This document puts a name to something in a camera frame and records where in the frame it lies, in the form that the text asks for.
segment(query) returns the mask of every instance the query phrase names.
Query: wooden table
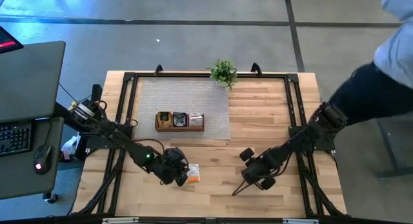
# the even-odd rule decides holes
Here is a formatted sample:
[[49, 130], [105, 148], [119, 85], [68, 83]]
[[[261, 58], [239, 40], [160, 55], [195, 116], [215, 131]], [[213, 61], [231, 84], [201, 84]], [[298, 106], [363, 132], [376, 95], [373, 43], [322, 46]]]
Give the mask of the wooden table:
[[[109, 71], [102, 100], [108, 103], [106, 113], [114, 120], [124, 71]], [[307, 119], [318, 107], [320, 96], [313, 73], [299, 73], [299, 84]], [[137, 117], [141, 83], [138, 81], [132, 117]], [[294, 104], [296, 95], [292, 89]], [[130, 88], [126, 93], [122, 120], [125, 120]], [[163, 217], [244, 217], [300, 218], [305, 216], [297, 161], [293, 156], [286, 172], [270, 189], [250, 187], [233, 197], [232, 192], [243, 178], [245, 168], [239, 153], [251, 147], [257, 154], [269, 147], [282, 145], [288, 139], [290, 120], [284, 83], [280, 79], [240, 79], [229, 96], [231, 140], [171, 139], [165, 147], [179, 147], [190, 163], [198, 163], [201, 182], [178, 187], [160, 185], [153, 174], [146, 174], [128, 155], [125, 158], [117, 216]], [[153, 142], [143, 143], [157, 150]], [[86, 159], [74, 212], [82, 209], [102, 183], [108, 150], [98, 150]], [[321, 188], [342, 212], [346, 212], [336, 166], [325, 152], [314, 154]], [[106, 207], [112, 195], [108, 189]], [[316, 210], [312, 189], [308, 190], [313, 210]]]

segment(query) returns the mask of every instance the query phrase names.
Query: green plant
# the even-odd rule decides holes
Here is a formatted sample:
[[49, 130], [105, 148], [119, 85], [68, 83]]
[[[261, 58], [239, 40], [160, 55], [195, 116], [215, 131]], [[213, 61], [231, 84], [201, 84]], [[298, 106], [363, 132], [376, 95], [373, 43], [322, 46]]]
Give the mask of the green plant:
[[227, 83], [227, 87], [232, 90], [232, 87], [237, 80], [237, 69], [231, 60], [219, 60], [213, 67], [207, 67], [211, 71], [211, 78], [214, 78], [218, 83]]

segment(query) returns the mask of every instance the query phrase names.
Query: gray mat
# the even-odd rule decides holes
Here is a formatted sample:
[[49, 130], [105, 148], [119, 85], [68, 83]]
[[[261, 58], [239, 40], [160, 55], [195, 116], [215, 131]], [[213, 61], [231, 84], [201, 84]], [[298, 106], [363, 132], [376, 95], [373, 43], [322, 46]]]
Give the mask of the gray mat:
[[[209, 78], [139, 78], [142, 80], [137, 113], [139, 138], [230, 139], [227, 88]], [[204, 113], [204, 132], [157, 132], [160, 111]]]

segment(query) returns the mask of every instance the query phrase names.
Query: gray floor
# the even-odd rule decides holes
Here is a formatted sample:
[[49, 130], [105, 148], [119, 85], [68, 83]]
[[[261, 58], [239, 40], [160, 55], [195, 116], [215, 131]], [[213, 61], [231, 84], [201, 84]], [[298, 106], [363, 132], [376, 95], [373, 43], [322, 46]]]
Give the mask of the gray floor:
[[[381, 11], [381, 0], [292, 0], [292, 9], [300, 22], [397, 23], [396, 18]], [[20, 19], [10, 17], [35, 19], [18, 23]], [[38, 17], [264, 23], [261, 26], [33, 23]], [[264, 71], [297, 72], [290, 27], [276, 26], [288, 21], [285, 0], [4, 0], [0, 20], [9, 21], [0, 25], [24, 44], [66, 41], [61, 83], [78, 99], [89, 95], [92, 84], [103, 84], [107, 70], [154, 70], [157, 64], [162, 64], [165, 70], [202, 70], [220, 58], [233, 60], [241, 71], [258, 62]], [[370, 62], [376, 47], [393, 31], [395, 28], [297, 28], [304, 69], [316, 73], [322, 98], [328, 99], [353, 69]], [[58, 93], [58, 101], [70, 104], [62, 91]], [[348, 213], [359, 218], [413, 222], [413, 177], [376, 179], [377, 172], [390, 169], [376, 122], [344, 129], [337, 136], [336, 145]], [[64, 182], [58, 180], [56, 187]], [[0, 206], [12, 206], [8, 202], [16, 203], [2, 201]], [[68, 211], [66, 205], [55, 204], [55, 207], [60, 208], [41, 214], [59, 215]], [[20, 209], [10, 211], [7, 217], [37, 217], [40, 212]]]
[[0, 200], [0, 221], [67, 215], [76, 198], [81, 173], [82, 168], [57, 171], [53, 192], [59, 199], [54, 204], [45, 202], [42, 194]]

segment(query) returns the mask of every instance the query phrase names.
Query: white pot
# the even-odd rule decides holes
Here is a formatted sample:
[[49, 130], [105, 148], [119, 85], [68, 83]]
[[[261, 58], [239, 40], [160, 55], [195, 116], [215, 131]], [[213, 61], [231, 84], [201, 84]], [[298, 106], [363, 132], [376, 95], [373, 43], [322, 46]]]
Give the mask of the white pot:
[[227, 87], [228, 86], [228, 84], [226, 82], [218, 82], [218, 81], [215, 81], [215, 85], [217, 87]]

